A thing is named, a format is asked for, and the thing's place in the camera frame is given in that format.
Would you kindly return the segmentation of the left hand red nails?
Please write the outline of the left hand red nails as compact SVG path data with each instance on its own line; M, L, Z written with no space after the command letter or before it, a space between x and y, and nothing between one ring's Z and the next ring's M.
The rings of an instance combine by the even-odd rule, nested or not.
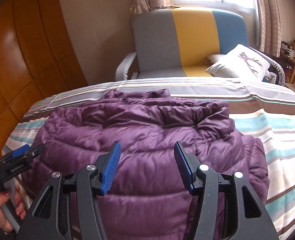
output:
M4 212L8 201L10 201L10 192L7 190L0 191L0 228L5 233L13 231L12 222L9 221ZM23 220L26 217L26 208L22 195L20 194L20 187L17 184L15 185L14 201L15 213L21 220Z

